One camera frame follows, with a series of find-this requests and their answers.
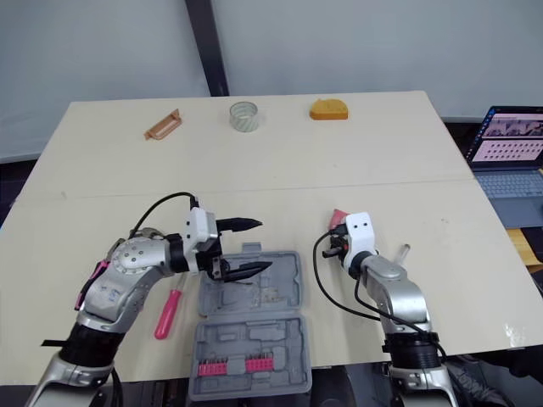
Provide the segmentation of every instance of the open tool case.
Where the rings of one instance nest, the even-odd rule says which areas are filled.
[[[298,313],[302,276],[296,252],[261,252],[245,243],[225,256],[233,269],[273,264],[239,282],[213,282],[202,273],[188,395],[193,401],[304,393],[311,362],[304,318]]]

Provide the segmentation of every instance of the orange sponge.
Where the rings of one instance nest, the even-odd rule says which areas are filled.
[[[311,106],[309,116],[313,120],[345,120],[349,117],[349,110],[342,100],[318,99]]]

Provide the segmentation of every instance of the wooden table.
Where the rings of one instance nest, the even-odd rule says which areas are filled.
[[[76,293],[97,259],[156,199],[195,192],[217,217],[248,216],[264,226],[223,237],[296,250],[303,265],[305,315],[314,366],[373,362],[379,324],[334,308],[311,273],[311,249],[334,208],[368,211],[380,252],[402,243],[405,266],[423,290],[434,329],[449,354],[543,343],[533,318],[543,302],[479,184],[424,92],[333,95],[345,121],[313,121],[324,95],[246,98],[262,122],[244,134],[228,108],[245,98],[186,98],[73,103],[0,231],[0,383],[36,382],[73,325]],[[166,139],[143,132],[173,109],[183,124]],[[146,225],[181,231],[188,205],[165,203]],[[356,307],[354,281],[319,259],[324,284]],[[198,279],[189,279],[170,337],[153,338],[174,280],[148,296],[115,360],[126,381],[189,372]]]
[[[536,271],[543,270],[543,263],[535,257],[535,254],[522,231],[520,229],[507,229],[507,234],[515,245],[524,265],[528,268],[528,271],[530,273],[535,273]]]

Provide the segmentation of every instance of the laptop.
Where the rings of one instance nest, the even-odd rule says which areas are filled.
[[[492,106],[466,160],[506,228],[543,226],[543,107]]]

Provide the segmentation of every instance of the laptop keyboard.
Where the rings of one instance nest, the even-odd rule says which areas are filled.
[[[539,174],[477,175],[489,198],[533,198],[543,196],[543,177]]]

